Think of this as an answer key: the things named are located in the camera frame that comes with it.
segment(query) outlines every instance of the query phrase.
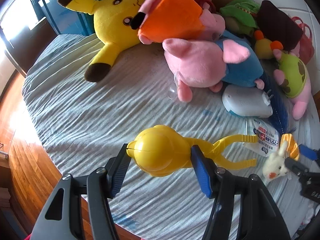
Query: pikachu plush toy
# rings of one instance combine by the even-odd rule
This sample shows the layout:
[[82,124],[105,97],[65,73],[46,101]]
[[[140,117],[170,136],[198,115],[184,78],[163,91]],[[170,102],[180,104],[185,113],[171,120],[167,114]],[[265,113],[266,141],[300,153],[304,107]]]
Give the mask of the pikachu plush toy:
[[58,0],[72,11],[92,15],[97,37],[104,43],[93,58],[84,78],[89,82],[101,81],[110,71],[119,53],[138,44],[138,30],[130,27],[144,0]]

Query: yellow bow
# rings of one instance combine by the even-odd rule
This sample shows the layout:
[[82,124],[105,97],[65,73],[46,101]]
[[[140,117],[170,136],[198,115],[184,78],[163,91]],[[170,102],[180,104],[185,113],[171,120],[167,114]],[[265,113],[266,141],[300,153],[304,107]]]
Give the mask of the yellow bow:
[[294,160],[299,160],[300,152],[297,142],[294,140],[293,135],[291,133],[285,133],[281,137],[281,142],[287,141],[288,147],[287,147],[287,153],[289,153],[289,157]]

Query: green turtle shell plush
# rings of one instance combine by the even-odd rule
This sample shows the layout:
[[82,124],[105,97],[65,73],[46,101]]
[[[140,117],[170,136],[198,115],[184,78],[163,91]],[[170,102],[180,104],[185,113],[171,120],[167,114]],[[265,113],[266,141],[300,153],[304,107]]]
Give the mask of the green turtle shell plush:
[[299,120],[305,113],[311,97],[311,83],[305,64],[294,54],[274,49],[279,69],[273,72],[277,84],[293,103],[292,116]]

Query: pikachu ear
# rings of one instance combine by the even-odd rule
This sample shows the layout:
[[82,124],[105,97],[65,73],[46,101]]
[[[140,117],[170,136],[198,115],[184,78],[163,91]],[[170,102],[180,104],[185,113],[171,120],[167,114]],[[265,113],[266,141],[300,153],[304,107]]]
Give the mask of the pikachu ear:
[[88,13],[90,15],[94,13],[93,8],[96,2],[97,0],[58,0],[61,6],[69,10]]

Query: wooden floor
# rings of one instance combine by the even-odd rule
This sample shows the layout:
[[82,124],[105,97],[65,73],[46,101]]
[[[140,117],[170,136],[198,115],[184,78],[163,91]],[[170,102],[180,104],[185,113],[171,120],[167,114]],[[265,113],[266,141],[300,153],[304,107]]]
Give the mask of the wooden floor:
[[[0,142],[9,153],[12,173],[12,208],[27,233],[51,191],[61,178],[31,122],[21,95],[24,78],[17,74],[0,103]],[[86,239],[93,239],[88,204],[82,200],[83,226]],[[116,226],[121,240],[138,240],[139,237]]]

